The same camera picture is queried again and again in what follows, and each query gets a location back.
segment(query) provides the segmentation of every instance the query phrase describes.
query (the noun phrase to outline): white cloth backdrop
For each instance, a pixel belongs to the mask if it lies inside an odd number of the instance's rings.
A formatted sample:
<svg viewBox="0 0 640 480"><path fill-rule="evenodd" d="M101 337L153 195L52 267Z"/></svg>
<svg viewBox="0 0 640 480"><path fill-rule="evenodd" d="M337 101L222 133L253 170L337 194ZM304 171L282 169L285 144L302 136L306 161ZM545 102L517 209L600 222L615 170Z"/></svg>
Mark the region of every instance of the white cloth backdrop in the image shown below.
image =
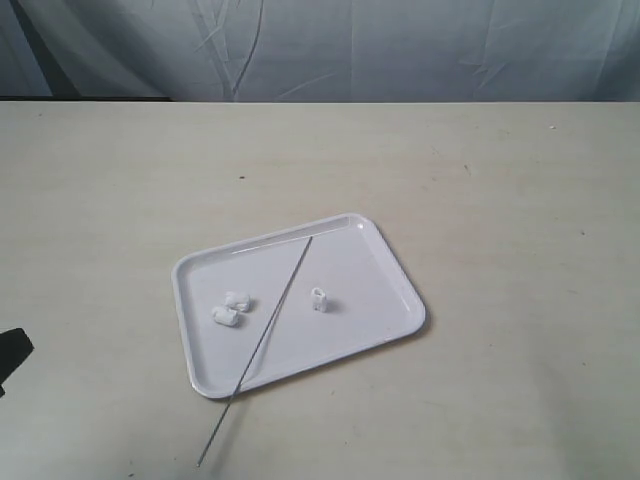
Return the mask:
<svg viewBox="0 0 640 480"><path fill-rule="evenodd" d="M640 100L640 0L20 2L87 96Z"/></svg>

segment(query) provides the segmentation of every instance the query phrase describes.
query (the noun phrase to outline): table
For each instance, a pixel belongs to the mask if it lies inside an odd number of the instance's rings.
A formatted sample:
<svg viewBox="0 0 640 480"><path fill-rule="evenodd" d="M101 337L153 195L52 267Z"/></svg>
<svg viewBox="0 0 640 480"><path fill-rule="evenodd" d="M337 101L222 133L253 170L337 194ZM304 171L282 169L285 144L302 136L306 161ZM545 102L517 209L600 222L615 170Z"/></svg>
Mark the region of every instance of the table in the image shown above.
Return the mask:
<svg viewBox="0 0 640 480"><path fill-rule="evenodd" d="M640 476L640 105L0 103L15 479ZM189 385L184 254L373 219L406 341L223 405Z"/></svg>

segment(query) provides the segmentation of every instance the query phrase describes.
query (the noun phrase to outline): metal rod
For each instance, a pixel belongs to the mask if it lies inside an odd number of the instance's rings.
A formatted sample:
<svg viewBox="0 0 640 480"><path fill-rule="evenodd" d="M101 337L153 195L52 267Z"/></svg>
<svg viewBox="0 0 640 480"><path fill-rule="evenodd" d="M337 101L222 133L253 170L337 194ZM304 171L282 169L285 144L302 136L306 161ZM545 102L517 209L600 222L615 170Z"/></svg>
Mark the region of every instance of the metal rod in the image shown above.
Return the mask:
<svg viewBox="0 0 640 480"><path fill-rule="evenodd" d="M260 335L260 339L258 340L258 344L256 345L255 350L251 354L251 358L249 358L249 363L247 363L247 366L245 367L244 371L242 372L242 375L240 376L240 380L238 380L238 384L236 385L236 388L233 390L233 393L231 394L231 396L227 400L227 404L225 405L224 410L222 411L222 414L220 415L220 418L218 419L218 422L216 423L216 426L213 428L213 432L211 433L211 436L209 437L209 441L207 441L207 444L205 445L204 450L202 451L202 454L200 455L200 458L198 459L198 463L196 463L196 467L199 467L200 465L202 465L202 462L204 461L204 457L207 455L207 452L209 451L209 447L211 446L211 443L213 442L213 439L215 438L216 434L218 433L218 430L220 430L220 426L222 425L222 421L224 420L224 417L227 415L227 412L229 411L229 407L231 407L231 403L233 402L233 399L236 398L236 395L240 392L240 387L242 387L242 381L244 380L244 377L247 375L247 372L249 371L249 367L251 366L251 362L253 362L253 359L255 358L256 354L258 353L258 350L260 350L260 345L262 345L262 341L267 336L267 332L269 331L269 328L273 324L273 321L275 320L275 318L280 313L280 309L282 308L282 304L284 303L284 299L287 297L287 293L289 292L289 289L291 288L291 284L293 283L293 279L296 277L296 274L298 273L298 270L300 269L300 265L302 265L302 260L304 260L304 257L307 254L307 251L309 250L309 245L311 245L311 239L312 238L313 237L309 237L309 240L307 240L307 244L305 245L304 250L302 251L302 254L300 255L300 258L298 259L298 263L296 264L296 268L293 269L293 273L291 274L291 277L289 277L289 281L287 282L287 285L284 287L284 291L282 292L282 295L280 296L280 300L278 300L278 303L276 304L276 308L273 310L273 313L271 314L271 318L269 318L269 321L267 322L267 326L264 327L262 335Z"/></svg>

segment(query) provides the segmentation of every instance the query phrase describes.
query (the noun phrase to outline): white tray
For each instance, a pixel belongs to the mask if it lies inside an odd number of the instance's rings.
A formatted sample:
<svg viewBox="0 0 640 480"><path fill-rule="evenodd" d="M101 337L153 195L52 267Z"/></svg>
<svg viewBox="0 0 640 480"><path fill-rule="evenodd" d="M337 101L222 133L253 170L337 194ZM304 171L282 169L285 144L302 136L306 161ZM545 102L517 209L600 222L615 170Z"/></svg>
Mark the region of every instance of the white tray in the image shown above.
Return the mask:
<svg viewBox="0 0 640 480"><path fill-rule="evenodd" d="M345 214L193 253L173 269L176 310L193 388L231 395L295 268L313 240L242 390L264 385L417 331L425 307L370 220ZM310 293L322 288L326 313ZM211 319L227 291L255 299L236 328Z"/></svg>

